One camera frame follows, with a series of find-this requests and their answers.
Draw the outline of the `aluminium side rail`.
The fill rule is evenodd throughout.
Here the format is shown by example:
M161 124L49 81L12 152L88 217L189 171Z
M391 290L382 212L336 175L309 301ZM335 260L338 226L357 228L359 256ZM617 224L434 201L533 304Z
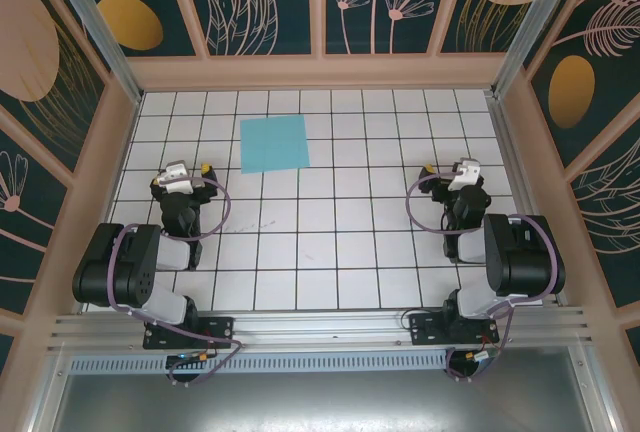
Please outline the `aluminium side rail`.
M498 300L490 313L497 315L561 292L566 272L548 221L531 197L506 109L492 97L487 102L516 204L514 214L490 212L484 219L487 279Z

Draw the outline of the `aluminium mounting rail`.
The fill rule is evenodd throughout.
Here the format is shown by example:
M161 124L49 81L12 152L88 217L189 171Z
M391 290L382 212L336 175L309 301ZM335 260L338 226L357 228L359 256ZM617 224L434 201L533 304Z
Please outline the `aluminium mounting rail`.
M232 312L233 336L250 353L384 351L411 348L402 313ZM56 319L46 350L96 354L141 353L145 332L141 321L116 312L89 312ZM592 342L579 307L518 307L507 344L513 347L574 346Z

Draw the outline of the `grey metal sheet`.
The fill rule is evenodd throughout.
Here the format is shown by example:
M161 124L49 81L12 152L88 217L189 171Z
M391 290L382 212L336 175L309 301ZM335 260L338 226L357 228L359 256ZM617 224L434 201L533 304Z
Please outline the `grey metal sheet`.
M70 376L37 432L613 432L573 380L456 383L440 371Z

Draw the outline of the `teal square paper sheet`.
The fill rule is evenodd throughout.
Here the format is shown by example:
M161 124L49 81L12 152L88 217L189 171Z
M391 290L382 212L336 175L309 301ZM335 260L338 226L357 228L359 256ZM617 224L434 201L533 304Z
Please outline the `teal square paper sheet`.
M303 115L247 119L240 124L241 172L265 173L310 166Z

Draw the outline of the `aluminium frame post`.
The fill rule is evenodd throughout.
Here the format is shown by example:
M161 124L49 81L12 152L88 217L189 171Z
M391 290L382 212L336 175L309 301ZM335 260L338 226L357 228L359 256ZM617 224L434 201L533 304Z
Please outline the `aluminium frame post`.
M94 0L70 0L74 10L86 25L98 49L111 67L111 71L128 98L138 106L142 89L136 81L120 45L116 42Z
M533 0L491 84L491 97L500 101L518 74L538 36L560 0Z

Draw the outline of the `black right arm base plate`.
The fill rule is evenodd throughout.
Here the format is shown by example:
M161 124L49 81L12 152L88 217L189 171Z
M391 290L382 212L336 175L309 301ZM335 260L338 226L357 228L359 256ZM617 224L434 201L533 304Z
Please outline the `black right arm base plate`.
M481 345L484 339L500 341L497 325L492 320L449 317L441 311L411 314L409 331L414 346Z

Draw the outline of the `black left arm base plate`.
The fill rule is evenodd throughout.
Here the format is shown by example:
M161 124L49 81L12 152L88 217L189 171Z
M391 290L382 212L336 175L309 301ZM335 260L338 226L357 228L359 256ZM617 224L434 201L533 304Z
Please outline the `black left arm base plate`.
M229 343L221 343L221 339L232 339L234 329L234 319L232 317L204 317L199 318L194 327L183 324L175 325L175 328L187 331L192 334L212 337L215 343L206 340L185 336L168 330L160 325L145 323L142 347L144 350L195 350L195 349L229 349Z

